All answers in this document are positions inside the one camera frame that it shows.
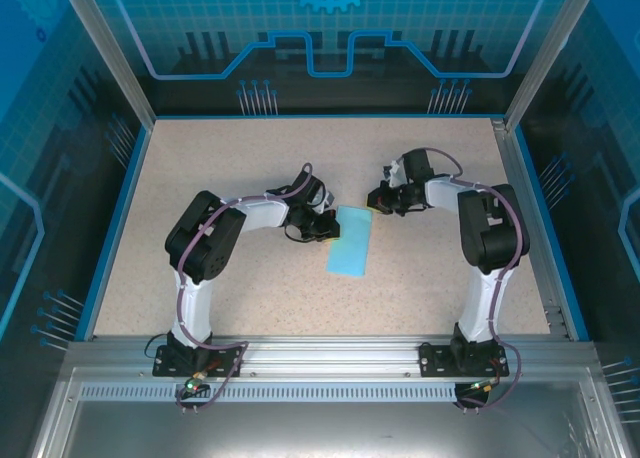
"light blue cloth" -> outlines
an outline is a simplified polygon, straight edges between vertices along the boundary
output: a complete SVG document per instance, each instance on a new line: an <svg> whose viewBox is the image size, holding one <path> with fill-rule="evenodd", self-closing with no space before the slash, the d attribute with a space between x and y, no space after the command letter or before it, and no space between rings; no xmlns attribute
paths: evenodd
<svg viewBox="0 0 640 458"><path fill-rule="evenodd" d="M372 216L371 211L362 208L338 207L336 219L340 223L340 238L331 243L327 271L364 276Z"/></svg>

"beige work surface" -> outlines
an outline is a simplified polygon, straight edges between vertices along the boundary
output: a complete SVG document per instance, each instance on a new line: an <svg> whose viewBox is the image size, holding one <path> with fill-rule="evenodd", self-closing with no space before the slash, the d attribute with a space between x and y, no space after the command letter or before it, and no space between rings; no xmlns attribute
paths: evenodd
<svg viewBox="0 0 640 458"><path fill-rule="evenodd" d="M199 191L255 195L291 184L310 161L337 205L363 207L382 167L419 146L456 156L468 180L506 181L488 119L158 121L95 333L170 329L176 292L164 241ZM431 161L436 172L453 171L444 159ZM470 273L456 216L437 209L405 218L374 214L364 277L328 273L329 248L291 242L281 228L241 235L215 280L214 334L451 333ZM506 290L499 326L504 333L549 332L528 258Z"/></svg>

